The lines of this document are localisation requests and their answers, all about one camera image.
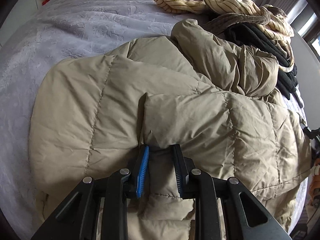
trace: jacket sleeve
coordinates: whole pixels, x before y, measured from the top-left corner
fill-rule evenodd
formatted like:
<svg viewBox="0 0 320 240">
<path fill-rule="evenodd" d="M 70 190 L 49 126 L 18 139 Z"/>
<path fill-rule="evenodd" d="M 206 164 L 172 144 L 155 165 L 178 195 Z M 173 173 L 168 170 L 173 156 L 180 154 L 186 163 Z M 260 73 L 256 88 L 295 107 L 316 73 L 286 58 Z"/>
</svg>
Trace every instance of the jacket sleeve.
<svg viewBox="0 0 320 240">
<path fill-rule="evenodd" d="M 178 22 L 172 29 L 171 39 L 194 70 L 222 90 L 261 97 L 276 86 L 279 67 L 273 55 L 221 40 L 203 30 L 196 20 Z"/>
</svg>

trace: red object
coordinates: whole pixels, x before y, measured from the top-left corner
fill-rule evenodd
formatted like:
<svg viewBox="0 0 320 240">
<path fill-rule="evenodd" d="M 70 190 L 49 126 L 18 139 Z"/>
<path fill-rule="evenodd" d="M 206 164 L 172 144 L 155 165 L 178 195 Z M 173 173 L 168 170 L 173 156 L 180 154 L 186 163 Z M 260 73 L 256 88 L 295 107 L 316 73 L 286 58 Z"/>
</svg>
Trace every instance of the red object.
<svg viewBox="0 0 320 240">
<path fill-rule="evenodd" d="M 50 0 L 44 0 L 43 2 L 42 2 L 42 6 L 44 6 L 47 2 L 49 2 Z"/>
</svg>

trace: bed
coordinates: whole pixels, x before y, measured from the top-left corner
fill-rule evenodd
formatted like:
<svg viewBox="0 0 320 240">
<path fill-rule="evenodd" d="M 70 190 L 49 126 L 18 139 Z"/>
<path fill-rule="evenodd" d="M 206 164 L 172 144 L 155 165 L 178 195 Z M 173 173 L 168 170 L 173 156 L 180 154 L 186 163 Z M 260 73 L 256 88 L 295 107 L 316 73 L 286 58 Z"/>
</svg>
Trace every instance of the bed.
<svg viewBox="0 0 320 240">
<path fill-rule="evenodd" d="M 20 237 L 30 239 L 40 221 L 28 162 L 28 132 L 34 100 L 44 76 L 65 58 L 101 55 L 139 37 L 170 35 L 175 23 L 195 14 L 168 14 L 153 0 L 51 0 L 0 50 L 2 137 L 0 208 Z M 289 109 L 305 119 L 295 99 Z M 297 223 L 307 191 L 304 181 L 290 230 Z"/>
</svg>

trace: beige fabric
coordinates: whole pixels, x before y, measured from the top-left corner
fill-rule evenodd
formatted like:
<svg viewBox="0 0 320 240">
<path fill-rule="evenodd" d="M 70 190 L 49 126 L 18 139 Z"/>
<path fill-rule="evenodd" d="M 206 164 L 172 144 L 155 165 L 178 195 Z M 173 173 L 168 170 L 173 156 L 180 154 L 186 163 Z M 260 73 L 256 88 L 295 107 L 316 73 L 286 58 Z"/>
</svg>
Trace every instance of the beige fabric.
<svg viewBox="0 0 320 240">
<path fill-rule="evenodd" d="M 179 198 L 166 151 L 212 176 L 237 176 L 286 229 L 309 173 L 310 141 L 275 90 L 268 53 L 238 47 L 195 20 L 102 56 L 66 59 L 42 82 L 29 153 L 43 219 L 85 176 L 99 179 L 152 147 L 145 195 L 128 207 L 129 239 L 190 240 L 194 203 Z"/>
<path fill-rule="evenodd" d="M 210 10 L 222 15 L 236 13 L 250 16 L 262 16 L 265 7 L 258 7 L 252 0 L 154 0 L 158 6 L 169 13 L 192 12 L 202 14 Z M 256 26 L 271 40 L 288 40 L 294 36 L 292 27 L 287 23 L 286 15 L 270 13 L 270 21 L 266 25 Z"/>
</svg>

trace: down jacket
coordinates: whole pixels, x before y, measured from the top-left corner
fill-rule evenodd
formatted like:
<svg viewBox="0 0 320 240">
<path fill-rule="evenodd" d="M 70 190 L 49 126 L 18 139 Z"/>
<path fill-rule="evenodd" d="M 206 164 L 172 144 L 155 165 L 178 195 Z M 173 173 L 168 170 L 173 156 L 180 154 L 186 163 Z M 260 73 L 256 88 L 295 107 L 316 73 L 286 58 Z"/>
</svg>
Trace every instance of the down jacket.
<svg viewBox="0 0 320 240">
<path fill-rule="evenodd" d="M 311 150 L 275 89 L 277 72 L 271 54 L 221 40 L 191 19 L 171 37 L 61 61 L 44 78 L 31 119 L 42 218 L 83 177 L 126 167 L 140 143 L 177 143 L 211 176 L 239 178 L 288 229 Z M 142 199 L 128 205 L 129 239 L 193 239 L 194 203 L 179 198 L 165 151 L 150 156 L 148 177 Z"/>
</svg>

